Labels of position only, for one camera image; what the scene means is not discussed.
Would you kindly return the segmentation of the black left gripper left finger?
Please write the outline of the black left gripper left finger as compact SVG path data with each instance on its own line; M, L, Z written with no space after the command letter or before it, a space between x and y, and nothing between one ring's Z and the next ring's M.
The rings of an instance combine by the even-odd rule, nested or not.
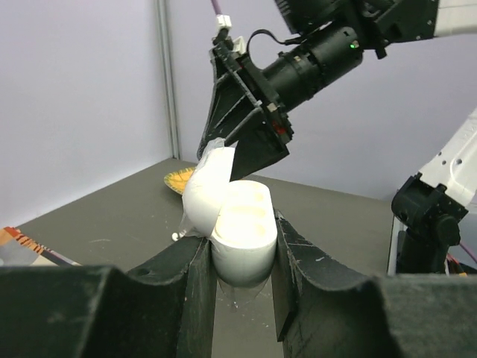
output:
M130 271L1 270L3 357L210 357L216 275L208 240L186 237Z

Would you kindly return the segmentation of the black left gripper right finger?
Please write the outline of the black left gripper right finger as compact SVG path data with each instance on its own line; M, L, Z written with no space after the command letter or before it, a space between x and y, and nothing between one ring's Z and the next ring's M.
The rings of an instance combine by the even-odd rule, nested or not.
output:
M274 216L275 330L286 357L476 355L475 275L367 276Z

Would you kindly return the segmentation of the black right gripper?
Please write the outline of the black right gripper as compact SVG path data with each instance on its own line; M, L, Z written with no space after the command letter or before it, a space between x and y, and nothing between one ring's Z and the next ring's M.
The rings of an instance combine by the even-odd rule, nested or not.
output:
M287 157L293 130L277 91L252 63L243 38L233 40L229 32L222 28L212 40L212 100L197 158L216 138L226 146L238 141L230 175L234 181Z

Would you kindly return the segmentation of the white earbud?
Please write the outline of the white earbud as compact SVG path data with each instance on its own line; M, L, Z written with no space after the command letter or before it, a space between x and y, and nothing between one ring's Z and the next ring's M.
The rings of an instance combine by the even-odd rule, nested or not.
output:
M178 241L179 239L182 239L183 237L185 236L185 233L184 232L174 232L172 233L171 235L171 239L176 242Z

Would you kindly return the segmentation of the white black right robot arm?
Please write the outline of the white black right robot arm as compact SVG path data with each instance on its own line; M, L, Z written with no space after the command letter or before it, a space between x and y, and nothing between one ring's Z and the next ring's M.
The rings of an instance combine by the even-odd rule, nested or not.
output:
M288 114L356 68L366 50L378 58L394 43L472 34L474 1L278 1L291 38L264 69L250 43L230 36L230 17L215 7L209 58L212 100L197 154L221 138L234 145L232 176L243 178L288 155ZM404 224L395 259L400 274L442 273L459 245L459 222L476 193L476 115L394 196L392 213Z

